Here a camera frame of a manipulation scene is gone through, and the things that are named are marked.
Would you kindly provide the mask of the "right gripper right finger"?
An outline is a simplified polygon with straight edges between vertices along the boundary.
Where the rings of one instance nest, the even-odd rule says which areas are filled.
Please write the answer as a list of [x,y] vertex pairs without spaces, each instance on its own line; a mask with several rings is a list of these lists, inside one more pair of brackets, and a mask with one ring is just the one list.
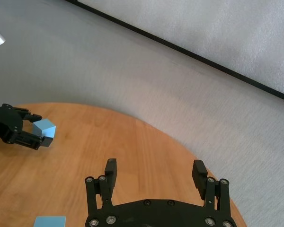
[[215,199],[217,199],[217,210],[231,210],[227,179],[216,180],[209,176],[202,160],[194,160],[192,178],[204,201],[204,207],[214,209]]

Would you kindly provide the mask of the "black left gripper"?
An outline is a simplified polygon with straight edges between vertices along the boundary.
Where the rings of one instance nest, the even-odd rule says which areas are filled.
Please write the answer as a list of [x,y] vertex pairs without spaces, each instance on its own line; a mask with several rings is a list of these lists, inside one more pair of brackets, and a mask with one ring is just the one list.
[[53,138],[37,136],[22,131],[23,120],[37,122],[42,116],[32,114],[28,109],[13,107],[9,104],[0,106],[0,138],[5,143],[18,145],[38,150],[39,147],[49,147]]

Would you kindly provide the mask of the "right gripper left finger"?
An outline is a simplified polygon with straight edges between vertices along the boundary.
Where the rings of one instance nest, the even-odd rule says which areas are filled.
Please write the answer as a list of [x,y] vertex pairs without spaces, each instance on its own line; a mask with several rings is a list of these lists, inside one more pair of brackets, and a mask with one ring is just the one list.
[[117,177],[116,158],[107,160],[104,174],[98,178],[88,176],[85,178],[87,193],[87,207],[89,210],[97,210],[96,195],[99,194],[102,202],[102,208],[110,208],[112,204],[112,195]]

